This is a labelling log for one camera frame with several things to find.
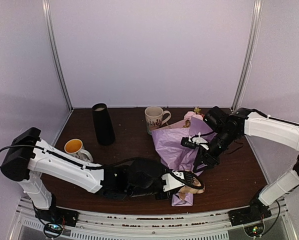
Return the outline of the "purple flower bouquet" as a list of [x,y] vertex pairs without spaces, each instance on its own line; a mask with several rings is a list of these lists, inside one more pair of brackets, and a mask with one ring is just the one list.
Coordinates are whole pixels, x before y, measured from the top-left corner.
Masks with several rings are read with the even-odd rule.
[[190,149],[181,145],[183,137],[194,136],[198,133],[205,135],[208,142],[215,133],[203,121],[204,114],[196,107],[188,111],[183,120],[168,126],[162,126],[151,132],[154,148],[160,156],[160,161],[175,171],[192,171],[198,149]]

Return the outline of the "beige satin ribbon bow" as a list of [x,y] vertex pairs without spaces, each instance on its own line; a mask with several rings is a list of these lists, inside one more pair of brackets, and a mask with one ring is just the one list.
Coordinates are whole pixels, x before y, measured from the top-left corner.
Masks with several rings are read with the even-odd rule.
[[185,198],[187,194],[202,194],[205,192],[205,184],[201,183],[199,179],[196,177],[193,178],[193,185],[195,187],[202,187],[202,189],[196,189],[190,186],[183,186],[179,191],[178,191],[178,197],[182,200],[185,201]]

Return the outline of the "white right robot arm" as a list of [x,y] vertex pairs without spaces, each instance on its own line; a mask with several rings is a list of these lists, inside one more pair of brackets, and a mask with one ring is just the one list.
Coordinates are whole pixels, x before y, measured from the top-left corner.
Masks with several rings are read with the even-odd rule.
[[[190,138],[191,142],[199,146],[193,164],[195,173],[218,165],[220,155],[242,136],[266,139],[299,152],[299,123],[274,118],[257,109],[242,107],[228,114],[215,106],[205,114],[203,121],[215,136],[207,146],[198,142],[203,137],[200,133]],[[291,169],[259,192],[257,201],[246,209],[246,217],[256,221],[265,213],[265,206],[271,205],[297,187],[299,187],[299,154]]]

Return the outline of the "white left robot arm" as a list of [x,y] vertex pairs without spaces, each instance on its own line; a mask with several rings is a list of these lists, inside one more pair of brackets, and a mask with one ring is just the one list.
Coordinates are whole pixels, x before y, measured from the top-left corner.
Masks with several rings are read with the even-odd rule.
[[107,165],[84,161],[53,147],[40,134],[40,129],[31,127],[1,148],[0,154],[6,154],[0,171],[22,187],[50,222],[57,222],[62,212],[53,205],[56,197],[43,184],[41,174],[115,200],[151,195],[166,198],[178,186],[177,173],[158,161],[143,157]]

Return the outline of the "black tall vase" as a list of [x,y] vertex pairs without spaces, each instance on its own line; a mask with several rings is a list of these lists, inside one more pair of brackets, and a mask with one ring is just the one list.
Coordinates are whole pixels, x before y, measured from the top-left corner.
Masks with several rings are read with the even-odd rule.
[[113,124],[105,103],[97,103],[92,107],[92,119],[97,142],[109,146],[116,140]]

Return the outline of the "cream printed mug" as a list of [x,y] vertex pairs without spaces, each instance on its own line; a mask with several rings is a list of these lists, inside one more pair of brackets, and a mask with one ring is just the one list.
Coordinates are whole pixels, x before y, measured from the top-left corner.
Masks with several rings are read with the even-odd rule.
[[144,110],[146,129],[149,135],[153,130],[159,129],[162,125],[166,124],[171,118],[171,112],[163,110],[158,106],[150,106]]

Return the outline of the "floral mug yellow inside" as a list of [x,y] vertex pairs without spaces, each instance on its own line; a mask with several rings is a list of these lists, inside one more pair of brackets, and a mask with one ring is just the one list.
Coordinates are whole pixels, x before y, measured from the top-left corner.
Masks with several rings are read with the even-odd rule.
[[93,163],[94,159],[89,151],[87,151],[84,148],[83,142],[78,139],[74,138],[69,140],[65,145],[64,145],[64,151],[82,161]]

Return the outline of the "white vented front rail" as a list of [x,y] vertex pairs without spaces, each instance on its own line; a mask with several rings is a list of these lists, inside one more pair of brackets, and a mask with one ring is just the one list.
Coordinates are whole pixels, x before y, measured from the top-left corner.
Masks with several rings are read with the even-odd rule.
[[[255,240],[298,240],[284,198],[271,230]],[[245,225],[232,226],[228,211],[171,215],[126,215],[78,211],[76,226],[65,226],[56,240],[254,240]],[[32,201],[21,198],[8,240],[48,240],[35,218]]]

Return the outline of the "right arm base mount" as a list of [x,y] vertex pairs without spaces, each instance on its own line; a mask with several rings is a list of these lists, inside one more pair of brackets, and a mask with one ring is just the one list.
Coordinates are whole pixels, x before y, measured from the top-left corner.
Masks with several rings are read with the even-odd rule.
[[244,232],[251,238],[261,237],[265,233],[264,219],[272,216],[269,207],[259,200],[259,193],[254,195],[247,207],[228,212],[231,226],[243,225]]

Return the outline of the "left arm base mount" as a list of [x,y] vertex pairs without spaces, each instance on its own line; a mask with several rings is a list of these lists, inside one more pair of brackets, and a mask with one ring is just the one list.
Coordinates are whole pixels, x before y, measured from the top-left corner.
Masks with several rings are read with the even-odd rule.
[[59,208],[55,205],[49,210],[38,209],[32,202],[35,217],[43,225],[43,234],[49,240],[60,237],[65,227],[75,227],[79,213],[75,210]]

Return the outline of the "right aluminium frame post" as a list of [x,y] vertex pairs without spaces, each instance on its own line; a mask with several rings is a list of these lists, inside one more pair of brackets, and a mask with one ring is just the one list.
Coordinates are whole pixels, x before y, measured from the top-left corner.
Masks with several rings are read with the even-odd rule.
[[252,58],[256,50],[257,41],[259,37],[263,3],[264,3],[263,0],[254,1],[247,47],[245,51],[244,61],[240,72],[240,77],[236,88],[235,96],[231,105],[231,111],[236,111],[241,106],[245,95],[248,79],[252,69]]

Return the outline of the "aluminium frame post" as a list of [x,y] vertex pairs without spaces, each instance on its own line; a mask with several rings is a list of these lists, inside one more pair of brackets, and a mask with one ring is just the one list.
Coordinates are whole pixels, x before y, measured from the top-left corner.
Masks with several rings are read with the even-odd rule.
[[42,0],[42,8],[43,8],[43,14],[46,22],[46,27],[47,27],[47,33],[48,33],[48,39],[49,39],[49,44],[51,48],[51,54],[52,54],[52,59],[54,63],[54,67],[56,70],[56,75],[58,82],[60,84],[60,89],[62,92],[62,95],[64,97],[66,106],[68,108],[68,111],[71,113],[74,108],[72,105],[72,102],[70,100],[70,96],[68,93],[68,89],[65,83],[64,79],[64,74],[60,62],[60,57],[58,53],[58,48],[57,48],[57,42],[55,39],[55,33],[54,33],[54,28],[53,28],[53,20],[52,20],[52,14],[51,14],[51,6],[50,6],[50,1],[49,0]]
[[257,41],[259,37],[263,3],[264,3],[263,0],[254,1],[247,47],[245,51],[244,61],[240,72],[240,77],[236,88],[235,96],[231,105],[231,111],[236,111],[241,106],[245,95],[248,79],[252,69],[252,58],[256,50]]

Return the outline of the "left aluminium frame post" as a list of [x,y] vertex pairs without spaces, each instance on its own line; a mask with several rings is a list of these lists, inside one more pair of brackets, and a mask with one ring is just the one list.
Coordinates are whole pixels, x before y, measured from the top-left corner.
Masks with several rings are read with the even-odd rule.
[[54,33],[54,28],[53,28],[53,20],[52,20],[52,14],[51,14],[51,6],[50,6],[50,1],[49,0],[42,0],[42,8],[43,8],[43,14],[46,22],[46,27],[47,27],[47,33],[48,33],[48,39],[49,39],[49,44],[51,48],[51,54],[52,54],[52,59],[54,63],[54,67],[56,70],[56,75],[58,82],[60,84],[60,89],[62,92],[62,95],[64,97],[66,106],[68,108],[68,111],[71,113],[74,108],[72,105],[72,102],[70,100],[70,96],[68,93],[68,89],[65,83],[64,79],[64,74],[60,62],[60,57],[58,53],[58,48],[57,48],[57,42],[55,39],[55,33]]

